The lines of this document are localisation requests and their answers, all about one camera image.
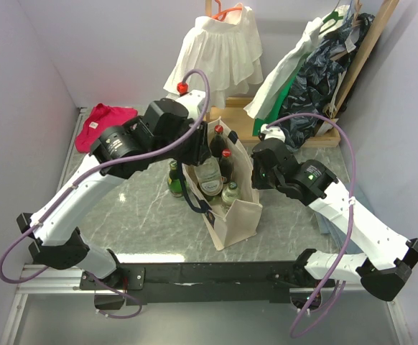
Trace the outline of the clear glass bottle green cap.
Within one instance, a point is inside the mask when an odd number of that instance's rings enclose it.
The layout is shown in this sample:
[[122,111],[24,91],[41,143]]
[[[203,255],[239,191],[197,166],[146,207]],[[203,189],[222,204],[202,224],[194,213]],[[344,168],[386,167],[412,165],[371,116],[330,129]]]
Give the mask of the clear glass bottle green cap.
[[218,161],[210,156],[203,164],[195,166],[194,172],[201,191],[207,196],[216,196],[223,189],[223,179]]
[[238,184],[234,181],[228,183],[222,192],[221,200],[222,206],[225,211],[228,211],[229,208],[232,206],[233,202],[239,199],[240,196],[240,188]]

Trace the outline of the large cola bottle red cap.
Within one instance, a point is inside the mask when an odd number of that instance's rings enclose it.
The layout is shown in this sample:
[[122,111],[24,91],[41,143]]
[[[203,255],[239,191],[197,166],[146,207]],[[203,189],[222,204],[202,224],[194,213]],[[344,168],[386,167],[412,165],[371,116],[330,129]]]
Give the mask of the large cola bottle red cap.
[[228,148],[228,145],[226,144],[223,136],[224,128],[222,125],[216,125],[214,128],[214,133],[214,137],[212,138],[209,147],[212,156],[219,160],[222,158],[223,151]]

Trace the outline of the beige canvas tote bag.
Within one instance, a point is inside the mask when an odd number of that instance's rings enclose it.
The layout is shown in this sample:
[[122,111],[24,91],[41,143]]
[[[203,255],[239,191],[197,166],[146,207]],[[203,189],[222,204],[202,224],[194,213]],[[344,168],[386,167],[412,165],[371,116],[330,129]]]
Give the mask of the beige canvas tote bag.
[[216,119],[208,124],[208,139],[214,137],[214,128],[217,125],[223,127],[224,139],[233,154],[233,180],[241,189],[240,198],[230,208],[225,208],[220,197],[216,196],[214,201],[209,201],[203,195],[193,166],[183,165],[182,174],[197,201],[196,208],[209,208],[201,216],[215,248],[220,251],[256,235],[263,206],[260,204],[259,192],[251,187],[253,165],[237,133],[221,119]]

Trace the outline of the small cola bottle red cap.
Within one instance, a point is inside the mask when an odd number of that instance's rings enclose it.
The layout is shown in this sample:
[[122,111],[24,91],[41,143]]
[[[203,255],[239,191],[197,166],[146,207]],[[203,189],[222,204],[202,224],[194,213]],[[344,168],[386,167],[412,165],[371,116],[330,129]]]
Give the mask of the small cola bottle red cap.
[[224,149],[219,159],[219,168],[222,176],[223,184],[231,182],[233,177],[233,157],[229,149]]

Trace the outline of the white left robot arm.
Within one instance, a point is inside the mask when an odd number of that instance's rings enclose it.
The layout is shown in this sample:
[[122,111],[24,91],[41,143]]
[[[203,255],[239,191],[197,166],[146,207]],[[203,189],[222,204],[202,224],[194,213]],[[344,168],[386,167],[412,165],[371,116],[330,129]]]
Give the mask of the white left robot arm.
[[201,165],[210,155],[203,121],[208,104],[197,91],[162,98],[151,102],[144,115],[105,129],[51,201],[19,216],[19,227],[32,239],[33,261],[57,270],[79,267],[105,288],[118,287],[123,272],[116,255],[89,244],[78,225],[106,194],[154,162]]

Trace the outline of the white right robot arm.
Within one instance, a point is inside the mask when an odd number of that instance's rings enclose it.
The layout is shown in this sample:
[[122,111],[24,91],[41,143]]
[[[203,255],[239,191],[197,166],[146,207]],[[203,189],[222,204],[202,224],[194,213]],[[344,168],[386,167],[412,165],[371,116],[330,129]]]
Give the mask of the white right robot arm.
[[390,229],[364,205],[349,196],[343,182],[317,160],[299,163],[283,141],[258,143],[252,186],[275,189],[324,216],[360,248],[359,254],[328,254],[306,249],[295,260],[292,283],[310,286],[323,280],[332,265],[331,279],[359,282],[372,296],[392,301],[405,286],[418,263],[418,238],[408,239]]

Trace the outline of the green glass bottle gold cap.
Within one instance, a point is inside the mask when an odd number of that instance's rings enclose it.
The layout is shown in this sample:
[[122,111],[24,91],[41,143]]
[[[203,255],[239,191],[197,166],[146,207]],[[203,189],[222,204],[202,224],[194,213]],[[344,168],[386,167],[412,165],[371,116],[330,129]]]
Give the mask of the green glass bottle gold cap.
[[171,160],[169,162],[169,175],[167,181],[168,189],[170,193],[176,197],[183,197],[183,188],[179,180],[179,174],[177,171],[177,161]]

